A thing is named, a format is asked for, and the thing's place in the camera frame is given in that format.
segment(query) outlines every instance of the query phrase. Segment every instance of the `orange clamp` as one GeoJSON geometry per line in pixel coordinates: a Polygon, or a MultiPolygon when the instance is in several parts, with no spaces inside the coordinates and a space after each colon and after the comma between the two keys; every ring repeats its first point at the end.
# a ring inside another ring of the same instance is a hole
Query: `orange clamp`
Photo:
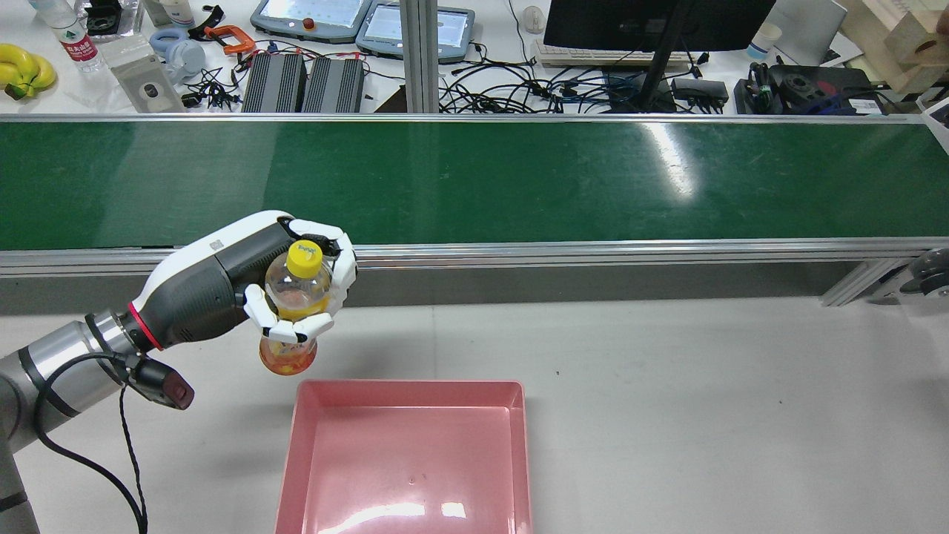
{"type": "Polygon", "coordinates": [[[217,26],[214,28],[207,27],[204,29],[204,34],[223,45],[225,54],[241,54],[244,52],[250,52],[251,50],[257,48],[257,44],[254,43],[253,39],[247,33],[245,33],[243,29],[240,29],[237,26],[227,25],[217,26]],[[227,37],[228,35],[236,37],[240,43],[236,45],[228,45],[223,40],[223,37],[227,37]]]}

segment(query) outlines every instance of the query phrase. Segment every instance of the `white table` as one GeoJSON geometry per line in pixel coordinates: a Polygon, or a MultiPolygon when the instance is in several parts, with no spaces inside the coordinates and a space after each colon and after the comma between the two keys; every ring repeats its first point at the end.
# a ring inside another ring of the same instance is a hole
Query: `white table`
{"type": "MultiPolygon", "coordinates": [[[[947,303],[346,308],[295,377],[245,323],[154,354],[186,411],[128,399],[150,531],[272,532],[301,379],[438,378],[524,384],[537,534],[946,532],[947,303]]],[[[0,317],[3,351],[77,318],[0,317]]],[[[131,483],[115,396],[51,435],[131,483]]],[[[45,533],[134,530],[98,474],[39,443],[16,459],[45,533]]]]}

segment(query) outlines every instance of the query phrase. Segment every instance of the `yellow bottle cap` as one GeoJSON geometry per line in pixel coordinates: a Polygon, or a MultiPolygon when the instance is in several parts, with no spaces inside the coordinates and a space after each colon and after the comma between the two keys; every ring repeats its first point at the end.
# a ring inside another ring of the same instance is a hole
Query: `yellow bottle cap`
{"type": "Polygon", "coordinates": [[[313,278],[323,264],[320,246],[308,239],[294,241],[287,251],[287,270],[298,278],[313,278]]]}

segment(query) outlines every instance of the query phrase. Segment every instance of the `metal bracket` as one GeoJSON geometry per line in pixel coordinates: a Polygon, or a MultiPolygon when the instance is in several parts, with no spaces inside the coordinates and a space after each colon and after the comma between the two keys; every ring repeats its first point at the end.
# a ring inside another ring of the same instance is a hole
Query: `metal bracket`
{"type": "Polygon", "coordinates": [[[878,286],[869,293],[867,300],[874,304],[898,304],[906,298],[923,298],[924,296],[938,298],[941,296],[949,296],[949,289],[944,286],[941,288],[937,287],[935,290],[932,288],[927,290],[921,280],[921,277],[928,278],[930,282],[937,279],[944,279],[944,268],[949,268],[949,265],[945,265],[947,253],[949,253],[949,249],[933,249],[907,262],[906,266],[898,273],[895,273],[893,276],[878,284],[878,286]],[[928,267],[928,271],[923,268],[923,264],[921,264],[922,260],[927,259],[929,260],[928,266],[926,266],[928,267]]]}
{"type": "Polygon", "coordinates": [[[844,306],[860,296],[884,275],[909,263],[908,259],[888,258],[864,261],[821,296],[824,306],[844,306]]]}

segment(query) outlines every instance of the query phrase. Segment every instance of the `headphones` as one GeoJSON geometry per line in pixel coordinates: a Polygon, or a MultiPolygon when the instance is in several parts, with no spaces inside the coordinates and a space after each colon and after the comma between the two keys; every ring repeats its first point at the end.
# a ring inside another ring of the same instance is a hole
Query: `headphones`
{"type": "Polygon", "coordinates": [[[204,48],[188,39],[188,33],[184,29],[160,29],[152,35],[148,44],[159,56],[165,58],[172,84],[191,78],[204,68],[204,48]]]}

